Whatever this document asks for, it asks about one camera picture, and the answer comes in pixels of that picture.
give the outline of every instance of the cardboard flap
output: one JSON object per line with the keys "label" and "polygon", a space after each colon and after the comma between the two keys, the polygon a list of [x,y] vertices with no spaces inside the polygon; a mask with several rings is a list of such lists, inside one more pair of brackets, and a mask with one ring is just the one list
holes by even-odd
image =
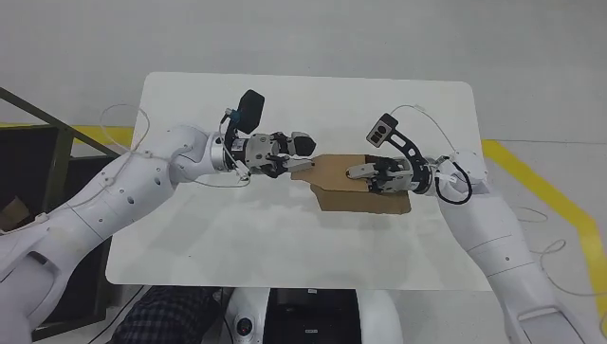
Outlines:
{"label": "cardboard flap", "polygon": [[324,190],[369,190],[364,179],[350,179],[345,175],[348,168],[365,163],[364,154],[321,154],[313,160],[312,169],[294,172],[291,179],[305,181]]}
{"label": "cardboard flap", "polygon": [[294,172],[291,179],[310,184],[322,211],[403,214],[411,211],[407,191],[375,194],[363,179],[350,179],[348,168],[365,163],[364,154],[322,154],[314,158],[315,166]]}

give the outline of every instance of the black frame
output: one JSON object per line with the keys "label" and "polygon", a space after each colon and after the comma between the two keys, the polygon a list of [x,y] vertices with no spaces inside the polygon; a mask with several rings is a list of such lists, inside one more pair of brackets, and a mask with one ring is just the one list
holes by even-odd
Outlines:
{"label": "black frame", "polygon": [[[48,174],[48,179],[45,187],[45,197],[43,202],[43,210],[50,211],[53,208],[58,207],[64,198],[64,185],[67,177],[67,167],[70,160],[70,154],[72,150],[72,143],[74,138],[79,139],[85,144],[97,149],[98,151],[112,157],[117,158],[120,155],[111,149],[105,147],[93,138],[76,131],[69,125],[63,123],[57,118],[49,115],[33,104],[26,100],[23,100],[16,95],[12,94],[5,88],[0,87],[0,99],[5,100],[13,106],[33,115],[34,117],[46,122],[48,125],[59,129],[57,135],[55,151],[53,153],[53,161]],[[109,256],[111,239],[106,240],[101,244],[101,263],[105,267],[107,264],[107,258]],[[105,279],[105,271],[101,272],[100,277],[102,280],[98,283],[97,287],[97,298],[95,301],[95,311],[92,316],[85,317],[78,320],[70,320],[68,322],[43,324],[41,327],[36,329],[32,333],[32,340],[37,341],[50,336],[59,335],[68,331],[72,331],[83,326],[103,321],[106,318],[106,307],[109,299],[110,284]]]}

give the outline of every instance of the black panel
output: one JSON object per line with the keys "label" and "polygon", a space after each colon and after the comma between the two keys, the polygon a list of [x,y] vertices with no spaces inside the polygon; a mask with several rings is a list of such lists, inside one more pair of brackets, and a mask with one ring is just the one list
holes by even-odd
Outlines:
{"label": "black panel", "polygon": [[271,289],[264,344],[360,344],[355,290]]}
{"label": "black panel", "polygon": [[48,126],[0,130],[0,209],[18,196],[32,219],[43,212],[58,133],[57,128]]}

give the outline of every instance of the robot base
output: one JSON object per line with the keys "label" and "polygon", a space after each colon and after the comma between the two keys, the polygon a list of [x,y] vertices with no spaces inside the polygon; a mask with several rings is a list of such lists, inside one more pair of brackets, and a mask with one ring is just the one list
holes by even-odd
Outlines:
{"label": "robot base", "polygon": [[[234,290],[226,311],[238,344],[402,344],[394,302],[383,290]],[[224,326],[220,343],[230,344]]]}

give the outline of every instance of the white cable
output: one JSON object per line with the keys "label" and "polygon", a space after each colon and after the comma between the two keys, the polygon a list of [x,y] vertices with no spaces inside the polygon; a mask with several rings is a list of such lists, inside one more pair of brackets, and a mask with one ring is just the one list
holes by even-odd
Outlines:
{"label": "white cable", "polygon": [[[536,213],[540,214],[541,216],[543,216],[545,218],[544,220],[540,220],[540,221],[519,219],[520,222],[543,223],[543,222],[545,222],[545,221],[548,220],[548,215],[544,214],[543,212],[539,212],[536,209],[533,209],[533,208],[524,208],[524,207],[517,207],[517,208],[526,209],[528,211],[536,212]],[[565,248],[566,245],[567,245],[567,241],[566,240],[564,240],[564,239],[558,239],[558,240],[554,241],[552,244],[550,244],[549,246],[547,246],[543,251],[537,252],[537,251],[534,251],[534,250],[529,250],[529,252],[540,255],[539,263],[540,263],[540,268],[542,269],[543,273],[546,275],[546,277],[548,278],[548,280],[550,281],[550,283],[552,283],[554,285],[554,287],[556,287],[557,289],[561,290],[563,293],[569,294],[569,295],[575,296],[575,297],[585,297],[585,298],[595,298],[595,297],[607,296],[607,291],[605,291],[605,292],[599,292],[599,293],[578,293],[578,292],[575,292],[575,291],[570,291],[570,290],[567,290],[564,287],[560,286],[558,283],[556,283],[552,279],[552,277],[550,277],[550,274],[548,273],[548,271],[543,266],[543,257],[545,255],[550,255],[550,254],[553,254],[553,253],[560,252],[561,250],[563,250]],[[605,325],[605,321],[606,320],[607,320],[607,313],[603,314],[603,316],[601,317],[600,322],[598,323],[598,329],[600,330],[600,334],[607,340],[607,332],[605,332],[605,329],[603,328],[603,326]]]}
{"label": "white cable", "polygon": [[449,140],[449,137],[447,136],[447,134],[445,134],[445,131],[443,131],[443,129],[440,127],[440,125],[436,122],[436,120],[434,120],[433,117],[431,117],[428,113],[426,113],[424,110],[422,110],[421,107],[419,107],[417,105],[413,106],[411,104],[401,104],[401,105],[397,106],[394,110],[392,110],[392,112],[390,113],[390,115],[392,115],[393,113],[395,113],[396,111],[398,111],[399,109],[401,109],[403,107],[413,108],[414,110],[416,110],[416,111],[424,114],[427,118],[429,118],[434,123],[434,125],[436,126],[436,128],[438,128],[440,130],[440,133],[443,134],[443,136],[445,137],[445,139],[449,143],[449,146],[455,152],[455,147],[453,147],[453,144],[451,144],[451,140]]}
{"label": "white cable", "polygon": [[[111,137],[109,135],[109,133],[106,130],[105,125],[103,124],[103,118],[105,117],[105,115],[113,108],[119,107],[119,106],[128,106],[128,107],[132,107],[132,108],[136,108],[139,112],[141,112],[141,114],[143,115],[143,117],[145,118],[145,122],[146,122],[146,127],[145,127],[145,131],[143,132],[143,135],[141,136],[141,138],[135,143],[135,145],[133,146],[133,149],[127,148],[123,145],[121,145],[120,143],[118,143],[113,137]],[[171,161],[166,159],[166,158],[162,158],[162,157],[158,157],[158,156],[154,156],[153,154],[142,154],[137,152],[137,149],[139,148],[139,145],[143,142],[143,140],[145,139],[145,137],[148,135],[148,133],[150,132],[150,127],[152,126],[152,122],[150,121],[150,117],[148,116],[148,114],[140,107],[134,106],[132,104],[128,104],[128,103],[118,103],[118,104],[113,104],[109,107],[107,107],[106,109],[104,109],[101,112],[100,118],[99,118],[99,126],[101,128],[101,131],[103,132],[103,135],[110,140],[111,142],[113,142],[114,144],[116,144],[117,146],[119,146],[120,148],[122,148],[125,152],[128,153],[128,156],[126,158],[126,160],[122,163],[122,165],[119,167],[118,171],[116,172],[116,174],[113,176],[113,180],[112,182],[116,181],[116,179],[118,178],[118,176],[120,175],[120,173],[124,170],[124,168],[126,167],[126,165],[131,161],[131,159],[133,158],[133,155],[140,155],[143,156],[145,158],[156,158],[156,159],[161,159],[165,162],[167,162],[169,165],[171,165]],[[231,157],[230,152],[228,152],[228,149],[226,148],[226,145],[223,145],[224,147],[224,151],[228,154],[228,156],[232,159],[233,161],[233,157]],[[237,189],[237,188],[243,188],[244,186],[248,186],[248,184],[250,183],[247,182],[247,184],[243,184],[243,185],[233,185],[233,186],[224,186],[224,185],[211,185],[205,182],[201,182],[201,181],[196,181],[193,179],[190,179],[188,177],[185,177],[186,179],[188,179],[191,182],[194,182],[198,185],[203,185],[203,186],[207,186],[210,188],[218,188],[218,189]],[[87,198],[86,200],[80,202],[77,205],[69,205],[68,203],[65,203],[65,206],[59,209],[65,209],[65,208],[70,208],[72,210],[74,210],[74,208],[78,207],[78,206],[82,206],[84,204],[87,204],[88,202],[92,201],[93,199],[95,199],[98,195],[100,195],[102,192],[104,192],[106,190],[106,188],[108,186],[111,186],[112,184],[108,184],[103,186],[102,189],[100,189],[98,192],[96,192],[94,195],[92,195],[90,198]]]}
{"label": "white cable", "polygon": [[527,211],[531,211],[531,212],[535,212],[538,215],[541,215],[543,218],[541,220],[526,220],[526,219],[519,219],[519,222],[525,222],[525,223],[543,223],[545,221],[548,220],[548,215],[544,214],[543,212],[537,211],[536,209],[533,208],[524,208],[524,207],[516,207],[519,209],[525,209]]}
{"label": "white cable", "polygon": [[224,123],[221,120],[219,120],[219,128],[217,129],[217,131],[219,132],[219,141],[221,141],[221,146],[224,148],[224,153],[228,155],[232,164],[234,164],[234,167],[236,167],[236,160],[234,159],[234,157],[231,156],[230,151],[228,151],[228,147],[226,147],[226,140],[224,140],[223,134],[221,133],[221,126],[223,124]]}

